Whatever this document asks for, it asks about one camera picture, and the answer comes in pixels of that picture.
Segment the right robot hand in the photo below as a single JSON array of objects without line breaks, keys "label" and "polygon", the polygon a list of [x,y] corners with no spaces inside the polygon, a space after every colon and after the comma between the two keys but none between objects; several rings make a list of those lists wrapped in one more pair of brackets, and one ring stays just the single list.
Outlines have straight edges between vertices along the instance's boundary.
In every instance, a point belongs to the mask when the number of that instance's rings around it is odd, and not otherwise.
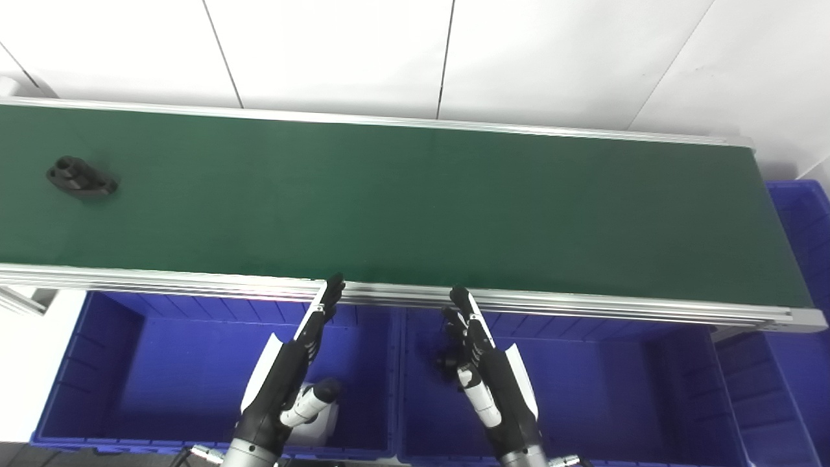
[{"label": "right robot hand", "polygon": [[503,466],[546,464],[536,397],[517,346],[496,348],[477,302],[465,287],[454,286],[449,296],[454,306],[442,313],[449,335],[460,346],[456,374],[485,427],[494,457]]}]

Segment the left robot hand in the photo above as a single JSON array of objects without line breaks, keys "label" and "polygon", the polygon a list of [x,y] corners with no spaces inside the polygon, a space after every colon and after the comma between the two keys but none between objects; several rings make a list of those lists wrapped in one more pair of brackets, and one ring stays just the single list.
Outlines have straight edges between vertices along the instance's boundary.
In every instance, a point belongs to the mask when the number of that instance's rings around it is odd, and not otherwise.
[{"label": "left robot hand", "polygon": [[311,422],[340,396],[337,379],[303,382],[344,287],[343,274],[332,275],[314,296],[294,337],[288,342],[270,337],[246,388],[230,452],[278,459],[293,429]]}]

